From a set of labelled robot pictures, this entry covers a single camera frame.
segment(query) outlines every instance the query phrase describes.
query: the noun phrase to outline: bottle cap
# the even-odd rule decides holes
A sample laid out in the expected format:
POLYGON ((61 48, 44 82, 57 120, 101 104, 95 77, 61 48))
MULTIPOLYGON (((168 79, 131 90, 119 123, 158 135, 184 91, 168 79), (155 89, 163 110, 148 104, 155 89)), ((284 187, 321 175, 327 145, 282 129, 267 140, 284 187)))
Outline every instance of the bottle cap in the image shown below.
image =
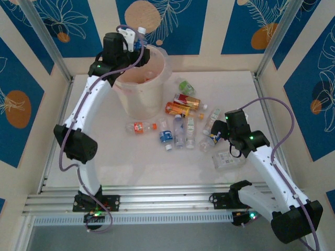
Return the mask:
POLYGON ((171 149, 172 149, 172 145, 170 145, 170 144, 169 144, 169 145, 166 145, 166 146, 165 146, 165 149, 166 149, 167 151, 171 150, 171 149))
POLYGON ((203 130, 203 134, 208 136, 209 135, 209 131, 203 130))
POLYGON ((146 34, 146 32, 147 32, 147 29, 146 28, 143 28, 143 27, 138 27, 138 30, 137 30, 139 33, 141 33, 141 34, 146 34))

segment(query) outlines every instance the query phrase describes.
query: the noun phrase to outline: metal vent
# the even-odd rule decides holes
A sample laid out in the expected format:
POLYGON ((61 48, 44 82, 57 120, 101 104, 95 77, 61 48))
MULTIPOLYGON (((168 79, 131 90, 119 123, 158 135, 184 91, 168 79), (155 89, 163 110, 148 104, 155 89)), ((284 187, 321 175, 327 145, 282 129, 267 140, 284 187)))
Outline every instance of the metal vent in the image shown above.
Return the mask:
MULTIPOLYGON (((231 213, 164 213, 164 214, 118 214, 113 215, 115 225, 135 224, 176 224, 176 223, 214 223, 232 222, 231 213)), ((110 218, 90 225, 109 224, 110 218)), ((82 215, 37 216, 35 226, 84 225, 82 215)))

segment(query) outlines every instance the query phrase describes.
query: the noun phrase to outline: white table surface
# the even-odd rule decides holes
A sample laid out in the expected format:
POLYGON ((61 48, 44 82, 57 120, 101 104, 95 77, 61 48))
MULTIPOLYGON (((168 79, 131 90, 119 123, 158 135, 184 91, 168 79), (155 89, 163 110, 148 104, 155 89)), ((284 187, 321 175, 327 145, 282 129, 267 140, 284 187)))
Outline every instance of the white table surface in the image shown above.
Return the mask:
MULTIPOLYGON (((186 78, 196 89, 196 97, 208 105, 205 119, 197 121, 196 141, 203 137, 203 127, 214 106, 224 111, 240 108, 247 102, 258 98, 250 72, 184 72, 173 73, 164 84, 161 112, 147 121, 168 118, 172 129, 173 116, 164 112, 166 102, 171 101, 178 92, 173 83, 177 77, 186 78)), ((65 118, 72 112, 86 84, 87 75, 77 75, 71 92, 65 118)), ((261 130, 270 140, 265 117, 259 102, 244 110, 248 114, 251 130, 261 130)), ((204 154, 196 146, 193 150, 173 149, 167 152, 160 144, 158 131, 144 135, 128 135, 125 124, 134 122, 129 117, 111 90, 96 114, 91 137, 98 143, 94 158, 98 178, 104 186, 151 186, 151 185, 204 185, 233 183, 247 179, 250 182, 263 182, 257 170, 247 162, 243 167, 229 171, 217 171, 211 156, 214 152, 227 149, 228 142, 220 141, 215 148, 204 154)), ((48 187, 77 187, 75 168, 62 173, 58 168, 59 146, 54 154, 48 175, 48 187)), ((70 164, 64 154, 63 165, 70 164)))

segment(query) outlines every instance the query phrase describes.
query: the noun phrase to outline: translucent bucket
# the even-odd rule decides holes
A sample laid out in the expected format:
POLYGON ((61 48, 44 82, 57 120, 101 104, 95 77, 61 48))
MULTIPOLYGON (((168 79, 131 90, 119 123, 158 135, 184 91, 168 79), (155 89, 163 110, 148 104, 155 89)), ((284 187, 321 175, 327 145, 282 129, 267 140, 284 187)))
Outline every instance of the translucent bucket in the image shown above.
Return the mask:
POLYGON ((150 49, 149 62, 125 71, 113 85, 126 113, 140 120, 152 118, 160 111, 163 84, 172 74, 166 51, 152 45, 147 48, 150 49))

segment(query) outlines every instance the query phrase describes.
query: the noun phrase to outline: metal frame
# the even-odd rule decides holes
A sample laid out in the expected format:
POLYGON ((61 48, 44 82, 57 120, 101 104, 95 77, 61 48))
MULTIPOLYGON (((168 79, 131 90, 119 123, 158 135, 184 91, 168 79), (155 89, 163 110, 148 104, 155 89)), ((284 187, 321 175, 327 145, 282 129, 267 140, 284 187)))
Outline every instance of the metal frame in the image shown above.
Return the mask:
POLYGON ((20 5, 21 10, 26 15, 28 21, 30 22, 33 30, 36 32, 38 38, 41 40, 45 49, 49 53, 50 57, 54 63, 58 66, 63 77, 70 83, 72 76, 69 69, 67 68, 63 57, 58 50, 54 40, 52 39, 50 33, 48 32, 46 26, 44 25, 42 19, 38 15, 33 3, 30 0, 17 0, 20 5))
MULTIPOLYGON (((18 0, 24 14, 32 24, 36 34, 42 41, 55 64, 59 67, 62 75, 69 81, 72 80, 71 74, 66 67, 63 58, 55 45, 53 39, 44 26, 41 18, 35 10, 30 0, 18 0)), ((260 76, 264 72, 266 66, 272 59, 273 54, 281 43, 286 31, 288 30, 296 12, 299 10, 303 0, 291 1, 286 12, 284 13, 276 32, 271 39, 268 48, 264 52, 264 57, 254 74, 254 83, 259 97, 264 97, 264 90, 260 76)), ((67 94, 65 96, 58 122, 64 119, 66 107, 70 98, 72 83, 69 84, 67 94)), ((265 101, 261 102, 261 106, 267 121, 271 139, 274 144, 278 143, 278 136, 273 123, 271 110, 265 101)), ((23 210, 22 227, 15 250, 25 250, 28 245, 31 226, 35 223, 35 219, 42 219, 44 216, 60 215, 64 218, 78 217, 78 213, 72 212, 73 197, 77 193, 75 187, 51 188, 46 187, 44 182, 48 178, 54 150, 57 143, 53 141, 49 158, 46 162, 42 179, 37 191, 37 195, 29 195, 23 210)), ((289 172, 284 152, 278 149, 277 158, 282 166, 289 172)), ((254 184, 261 192, 271 193, 266 183, 261 182, 254 184)), ((113 215, 139 215, 139 214, 162 214, 174 213, 182 215, 190 215, 198 213, 199 215, 214 213, 213 204, 209 202, 209 196, 213 192, 227 192, 230 184, 212 184, 212 185, 194 185, 194 186, 146 186, 146 187, 103 187, 104 194, 121 195, 120 211, 113 215)), ((215 210, 223 214, 229 214, 229 210, 215 210)))

